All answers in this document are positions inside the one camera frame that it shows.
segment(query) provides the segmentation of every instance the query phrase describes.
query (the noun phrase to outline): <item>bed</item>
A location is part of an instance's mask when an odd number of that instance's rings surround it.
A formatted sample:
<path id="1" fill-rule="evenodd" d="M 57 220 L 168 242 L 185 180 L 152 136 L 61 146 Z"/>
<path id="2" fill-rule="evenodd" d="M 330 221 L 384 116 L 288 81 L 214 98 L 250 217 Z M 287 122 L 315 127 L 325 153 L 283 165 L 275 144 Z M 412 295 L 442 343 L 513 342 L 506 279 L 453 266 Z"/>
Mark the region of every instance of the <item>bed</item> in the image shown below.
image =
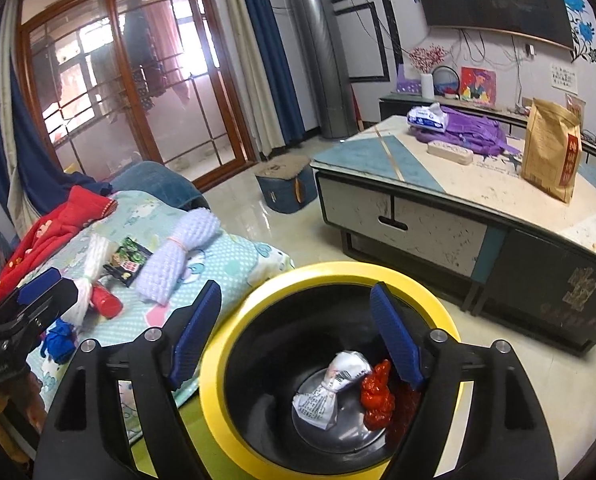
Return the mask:
<path id="1" fill-rule="evenodd" d="M 142 191 L 120 191 L 112 197 L 118 201 L 118 209 L 112 215 L 79 232 L 43 266 L 28 274 L 24 282 L 48 267 L 56 267 L 67 278 L 81 277 L 89 238 L 94 233 L 115 242 L 130 236 L 153 252 L 185 215 L 184 211 Z M 189 253 L 183 275 L 165 305 L 144 302 L 132 286 L 127 288 L 110 276 L 103 277 L 100 282 L 122 301 L 123 310 L 107 320 L 90 309 L 78 341 L 95 338 L 103 346 L 131 341 L 150 326 L 162 326 L 176 308 L 191 304 L 206 280 L 215 280 L 222 289 L 220 323 L 253 288 L 292 268 L 290 257 L 282 251 L 221 230 L 207 247 Z M 41 396 L 49 409 L 68 365 L 57 365 L 48 357 L 42 358 L 40 349 L 31 352 L 27 362 L 43 383 Z M 197 375 L 198 370 L 174 393 L 178 406 L 197 390 Z M 130 383 L 121 381 L 120 397 L 127 434 L 130 441 L 134 441 L 140 436 L 140 424 Z"/>

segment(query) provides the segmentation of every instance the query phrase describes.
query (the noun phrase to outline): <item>table drawer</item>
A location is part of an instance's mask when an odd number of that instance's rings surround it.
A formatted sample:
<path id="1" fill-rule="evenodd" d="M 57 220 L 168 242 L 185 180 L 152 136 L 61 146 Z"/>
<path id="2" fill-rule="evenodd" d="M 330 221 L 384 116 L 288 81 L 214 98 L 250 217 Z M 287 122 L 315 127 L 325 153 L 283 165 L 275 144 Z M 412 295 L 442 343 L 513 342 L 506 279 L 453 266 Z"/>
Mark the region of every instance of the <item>table drawer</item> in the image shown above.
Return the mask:
<path id="1" fill-rule="evenodd" d="M 486 226 L 461 216 L 391 195 L 319 178 L 329 222 L 429 262 L 471 276 Z"/>
<path id="2" fill-rule="evenodd" d="M 394 200 L 394 219 L 402 225 L 391 245 L 429 262 L 471 276 L 486 225 L 403 198 Z"/>
<path id="3" fill-rule="evenodd" d="M 378 218 L 391 218 L 391 196 L 320 177 L 320 195 L 329 222 L 376 240 L 388 233 Z"/>

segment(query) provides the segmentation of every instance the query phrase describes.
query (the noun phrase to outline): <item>sliding glass door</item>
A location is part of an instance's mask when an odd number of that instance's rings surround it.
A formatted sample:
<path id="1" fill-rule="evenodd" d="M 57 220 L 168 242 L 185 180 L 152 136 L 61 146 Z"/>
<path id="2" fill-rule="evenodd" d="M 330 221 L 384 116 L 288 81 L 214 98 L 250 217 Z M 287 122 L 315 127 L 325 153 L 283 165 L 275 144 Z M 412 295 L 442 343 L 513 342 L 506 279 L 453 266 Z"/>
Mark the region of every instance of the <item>sliding glass door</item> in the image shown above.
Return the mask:
<path id="1" fill-rule="evenodd" d="M 109 180 L 156 160 L 210 186 L 246 135 L 203 0 L 80 0 L 28 32 L 36 122 L 65 171 Z"/>

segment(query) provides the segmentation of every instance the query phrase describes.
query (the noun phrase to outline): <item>purple cloth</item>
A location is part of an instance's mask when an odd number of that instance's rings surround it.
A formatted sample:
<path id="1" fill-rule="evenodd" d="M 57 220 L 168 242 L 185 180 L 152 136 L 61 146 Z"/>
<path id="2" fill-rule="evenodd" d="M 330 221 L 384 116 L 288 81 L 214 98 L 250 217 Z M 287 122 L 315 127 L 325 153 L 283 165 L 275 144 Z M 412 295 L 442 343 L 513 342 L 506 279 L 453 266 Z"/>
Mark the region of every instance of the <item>purple cloth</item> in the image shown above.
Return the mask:
<path id="1" fill-rule="evenodd" d="M 450 144 L 468 148 L 473 153 L 478 153 L 478 155 L 500 155 L 505 150 L 511 155 L 520 153 L 520 150 L 506 143 L 506 135 L 500 128 L 498 121 L 463 114 L 444 106 L 441 109 L 449 116 L 447 130 L 441 134 L 413 128 L 417 140 L 424 143 L 432 140 L 443 140 Z"/>

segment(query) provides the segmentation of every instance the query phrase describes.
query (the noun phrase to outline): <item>yellow bowl rim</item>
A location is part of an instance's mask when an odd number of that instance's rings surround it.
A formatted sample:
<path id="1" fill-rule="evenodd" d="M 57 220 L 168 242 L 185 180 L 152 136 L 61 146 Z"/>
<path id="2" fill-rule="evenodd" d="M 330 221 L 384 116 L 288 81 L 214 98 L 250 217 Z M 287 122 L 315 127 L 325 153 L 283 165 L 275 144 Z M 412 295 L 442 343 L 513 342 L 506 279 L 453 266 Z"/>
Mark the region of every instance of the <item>yellow bowl rim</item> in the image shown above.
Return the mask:
<path id="1" fill-rule="evenodd" d="M 325 262 L 280 274 L 251 292 L 212 337 L 204 351 L 199 378 L 204 418 L 216 443 L 251 476 L 261 480 L 376 480 L 382 475 L 388 460 L 354 473 L 327 476 L 293 471 L 267 460 L 239 435 L 229 416 L 223 394 L 224 371 L 231 349 L 243 330 L 267 307 L 290 294 L 314 286 L 335 283 L 373 286 L 377 282 L 385 282 L 393 295 L 413 306 L 430 327 L 442 328 L 460 341 L 449 313 L 429 290 L 395 270 L 362 262 Z"/>

